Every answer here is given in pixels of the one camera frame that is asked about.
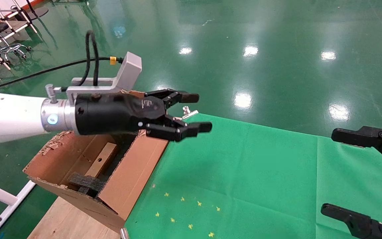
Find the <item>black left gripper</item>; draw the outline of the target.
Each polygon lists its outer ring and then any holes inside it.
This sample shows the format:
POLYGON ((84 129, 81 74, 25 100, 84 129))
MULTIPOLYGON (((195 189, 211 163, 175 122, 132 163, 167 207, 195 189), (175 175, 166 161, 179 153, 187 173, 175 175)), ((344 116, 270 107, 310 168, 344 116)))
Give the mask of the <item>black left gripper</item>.
POLYGON ((128 93, 79 94, 75 100, 76 133, 80 135, 114 134, 146 130, 152 138, 180 142, 212 130, 210 121, 187 123, 166 115, 176 103, 197 103, 199 94, 165 88, 145 92, 143 96, 128 93))

